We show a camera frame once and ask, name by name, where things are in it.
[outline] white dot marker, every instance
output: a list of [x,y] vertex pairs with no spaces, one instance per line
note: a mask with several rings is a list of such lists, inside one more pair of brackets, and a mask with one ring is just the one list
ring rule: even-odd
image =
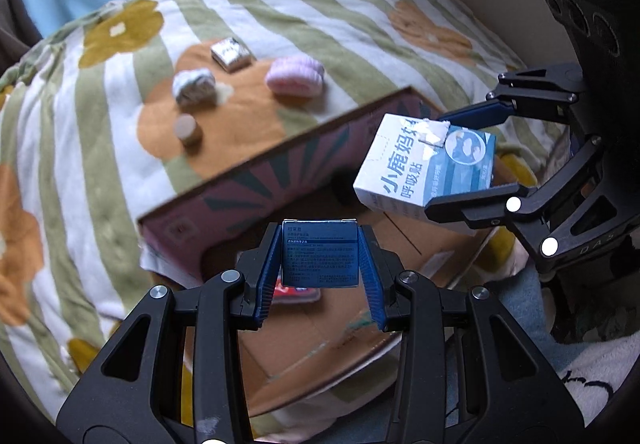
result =
[[515,213],[516,211],[520,210],[521,205],[522,202],[518,197],[511,197],[509,200],[507,200],[507,211],[509,211],[510,213]]
[[109,29],[109,35],[112,38],[114,38],[116,36],[124,34],[124,32],[126,31],[127,31],[127,26],[121,21],[120,23],[118,23],[117,25],[114,25]]
[[222,281],[224,281],[225,283],[233,283],[234,281],[238,281],[238,279],[240,278],[240,273],[234,269],[225,270],[220,278],[222,278]]
[[551,237],[547,238],[542,242],[540,250],[545,256],[553,256],[554,254],[556,254],[556,252],[558,252],[558,240]]

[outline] striped blanket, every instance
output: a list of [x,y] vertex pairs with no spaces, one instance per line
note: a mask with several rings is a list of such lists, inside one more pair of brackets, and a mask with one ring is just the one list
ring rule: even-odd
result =
[[[282,139],[407,85],[466,106],[522,66],[455,0],[114,1],[40,42],[0,78],[0,351],[52,419],[158,270],[140,264],[135,220],[212,173],[168,149],[145,107],[188,49],[228,36],[258,60],[324,64],[322,99],[222,126]],[[249,91],[226,83],[229,106]],[[525,120],[491,131],[533,181],[561,134]]]

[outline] orange flower pattern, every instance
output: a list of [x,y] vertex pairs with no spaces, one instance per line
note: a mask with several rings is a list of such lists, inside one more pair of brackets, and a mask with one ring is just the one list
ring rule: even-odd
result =
[[463,64],[475,64],[471,41],[456,30],[437,26],[415,4],[399,1],[389,20],[413,46]]
[[257,61],[227,74],[211,58],[209,48],[216,41],[188,48],[175,69],[209,68],[216,78],[218,105],[202,105],[189,112],[204,132],[199,149],[186,152],[174,135],[174,121],[181,112],[172,94],[171,78],[149,93],[138,119],[138,140],[147,152],[164,161],[184,154],[203,179],[267,151],[286,136],[278,117],[283,104],[264,84],[271,61]]
[[25,286],[42,269],[42,254],[38,221],[22,208],[12,168],[0,165],[0,320],[6,325],[29,319]]

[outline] open cardboard box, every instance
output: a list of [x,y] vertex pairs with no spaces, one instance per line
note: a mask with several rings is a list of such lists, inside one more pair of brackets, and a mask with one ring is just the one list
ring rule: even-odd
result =
[[[233,268],[239,251],[256,247],[268,221],[357,218],[373,227],[380,246],[396,252],[405,268],[448,286],[473,262],[488,231],[466,236],[357,203],[340,205],[323,187],[335,172],[357,170],[385,113],[434,119],[439,110],[412,88],[383,97],[162,205],[139,220],[140,232],[178,273],[206,280]],[[496,160],[494,185],[510,181],[511,173]],[[180,283],[179,276],[167,277]],[[362,284],[324,289],[316,303],[274,305],[260,331],[240,335],[250,415],[326,388],[397,339],[370,320]]]

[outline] small blue box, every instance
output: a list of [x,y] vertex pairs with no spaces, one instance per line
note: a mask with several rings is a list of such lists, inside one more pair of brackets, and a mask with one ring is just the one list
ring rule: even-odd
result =
[[450,126],[444,149],[434,153],[429,160],[424,204],[434,197],[488,189],[491,186],[494,152],[494,135]]
[[356,220],[284,220],[282,232],[285,287],[358,286]]

